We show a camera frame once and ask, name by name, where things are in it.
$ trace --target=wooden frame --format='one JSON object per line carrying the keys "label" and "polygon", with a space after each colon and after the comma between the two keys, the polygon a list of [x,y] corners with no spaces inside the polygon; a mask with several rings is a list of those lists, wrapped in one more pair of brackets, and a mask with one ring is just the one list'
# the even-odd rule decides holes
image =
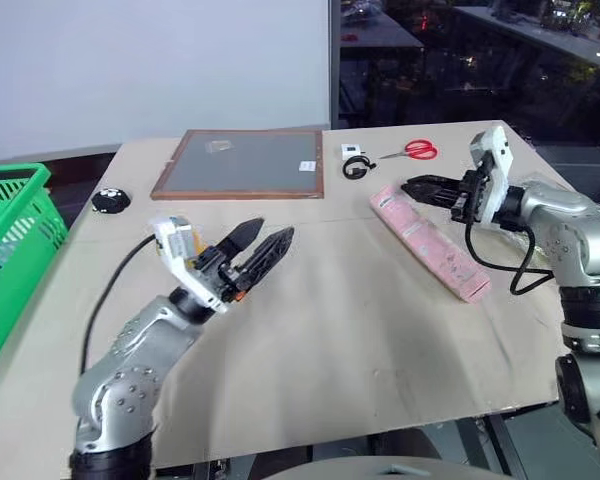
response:
{"label": "wooden frame", "polygon": [[[314,190],[222,190],[190,192],[163,192],[167,179],[182,157],[182,153],[191,138],[198,133],[253,133],[253,134],[281,134],[293,135],[309,133],[316,137],[316,187]],[[153,200],[254,200],[254,199],[282,199],[282,198],[324,198],[324,176],[322,155],[322,132],[319,130],[302,129],[275,129],[275,130],[187,130],[180,144],[173,152],[171,160],[167,162],[156,182],[150,197]]]}

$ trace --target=black cable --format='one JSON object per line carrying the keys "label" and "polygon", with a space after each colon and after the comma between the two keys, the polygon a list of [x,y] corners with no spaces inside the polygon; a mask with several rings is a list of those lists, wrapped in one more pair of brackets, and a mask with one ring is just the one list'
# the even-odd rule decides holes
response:
{"label": "black cable", "polygon": [[[365,168],[353,167],[349,170],[349,167],[355,163],[361,163]],[[354,155],[353,157],[348,158],[342,165],[342,174],[349,180],[360,180],[369,170],[373,170],[377,166],[377,164],[372,163],[371,160],[369,160],[369,157],[365,155]]]}
{"label": "black cable", "polygon": [[531,230],[531,228],[529,226],[525,225],[524,231],[526,232],[527,236],[529,237],[529,248],[527,249],[527,253],[524,256],[522,263],[520,264],[520,268],[518,268],[518,271],[516,272],[516,274],[513,276],[513,279],[511,280],[511,285],[509,286],[509,291],[511,292],[512,295],[524,295],[525,293],[530,292],[537,286],[540,286],[543,283],[548,282],[549,280],[551,280],[553,278],[553,272],[546,270],[548,273],[544,277],[542,277],[542,278],[536,280],[535,282],[530,283],[526,287],[518,290],[518,282],[520,282],[520,278],[522,278],[522,275],[525,273],[531,272],[531,269],[527,270],[527,267],[529,266],[529,262],[531,262],[531,258],[533,257],[533,254],[535,253],[535,249],[536,249],[536,236],[533,233],[533,230]]}
{"label": "black cable", "polygon": [[[543,283],[551,280],[553,278],[553,272],[551,270],[546,270],[543,268],[527,268],[529,266],[529,263],[531,262],[531,258],[533,257],[536,248],[536,236],[533,233],[533,230],[531,230],[531,228],[527,225],[523,227],[523,231],[529,237],[529,248],[527,248],[527,253],[525,254],[524,259],[522,260],[522,263],[519,267],[505,267],[504,265],[496,265],[495,263],[487,262],[478,256],[475,249],[473,248],[473,243],[471,242],[471,230],[475,221],[474,215],[476,211],[476,205],[478,202],[480,184],[484,180],[484,178],[485,177],[483,176],[483,178],[476,181],[475,188],[472,192],[471,198],[469,199],[469,216],[467,218],[467,224],[464,230],[464,241],[467,244],[467,249],[469,250],[471,257],[473,257],[473,259],[480,265],[483,265],[488,268],[493,268],[494,270],[515,272],[515,275],[511,280],[511,284],[509,285],[509,291],[513,295],[523,295],[527,292],[530,292],[534,288],[542,285]],[[525,273],[540,273],[545,274],[545,276],[518,290],[518,283],[520,282],[520,278]]]}
{"label": "black cable", "polygon": [[113,288],[113,284],[116,283],[116,280],[122,273],[122,270],[124,269],[124,267],[127,266],[129,261],[135,256],[135,254],[138,253],[146,245],[148,245],[155,239],[156,239],[155,235],[149,235],[147,238],[142,240],[138,245],[133,247],[133,249],[129,253],[127,253],[127,256],[122,259],[122,261],[120,262],[120,264],[118,265],[116,270],[113,272],[113,275],[111,276],[111,279],[109,280],[109,283],[107,283],[107,286],[105,287],[104,291],[100,295],[100,298],[98,298],[98,301],[96,302],[96,306],[93,307],[93,311],[91,312],[91,316],[89,317],[89,321],[87,322],[87,328],[85,329],[85,332],[84,332],[84,338],[82,339],[82,355],[80,357],[80,375],[82,375],[85,372],[86,367],[87,367],[87,354],[89,353],[89,342],[91,340],[91,332],[93,330],[93,325],[96,321],[96,317],[98,316],[98,312],[100,312],[100,309],[102,308],[102,305],[104,304],[104,301],[107,299],[107,297],[109,296],[109,293],[111,292],[111,289]]}

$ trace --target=green plastic crate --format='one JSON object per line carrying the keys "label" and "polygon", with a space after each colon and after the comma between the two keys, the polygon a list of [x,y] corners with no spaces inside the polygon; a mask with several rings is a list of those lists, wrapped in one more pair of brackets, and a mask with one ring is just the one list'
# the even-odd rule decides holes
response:
{"label": "green plastic crate", "polygon": [[67,236],[36,163],[0,166],[0,349]]}

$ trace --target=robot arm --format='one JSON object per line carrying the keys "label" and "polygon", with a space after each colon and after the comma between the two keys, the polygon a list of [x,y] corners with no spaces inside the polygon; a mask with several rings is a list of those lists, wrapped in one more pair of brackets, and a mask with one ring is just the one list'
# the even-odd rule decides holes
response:
{"label": "robot arm", "polygon": [[158,252],[184,288],[156,297],[80,377],[73,392],[79,422],[69,460],[72,478],[149,477],[152,412],[164,379],[200,338],[202,325],[242,299],[291,245],[294,230],[286,228],[267,237],[243,265],[232,266],[262,224],[262,219],[244,222],[198,255],[198,239],[184,219],[154,222]]}
{"label": "robot arm", "polygon": [[[419,202],[450,209],[452,219],[466,224],[467,232],[479,224],[526,231],[531,249],[537,241],[560,287],[562,337],[572,350],[556,361],[562,408],[593,436],[600,451],[600,205],[539,182],[509,186],[513,157],[502,127],[479,134],[470,150],[476,170],[461,180],[425,175],[408,180],[402,189]],[[479,263],[493,266],[472,248],[470,252]]]}

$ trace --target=red scissors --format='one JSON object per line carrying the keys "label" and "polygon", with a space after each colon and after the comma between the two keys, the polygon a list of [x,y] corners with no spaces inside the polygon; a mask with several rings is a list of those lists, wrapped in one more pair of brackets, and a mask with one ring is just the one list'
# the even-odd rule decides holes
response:
{"label": "red scissors", "polygon": [[437,156],[438,149],[433,145],[433,143],[431,143],[431,141],[418,138],[407,143],[407,146],[404,147],[403,151],[394,153],[392,155],[385,155],[384,157],[380,157],[380,160],[395,157],[409,157],[413,158],[414,160],[433,160]]}

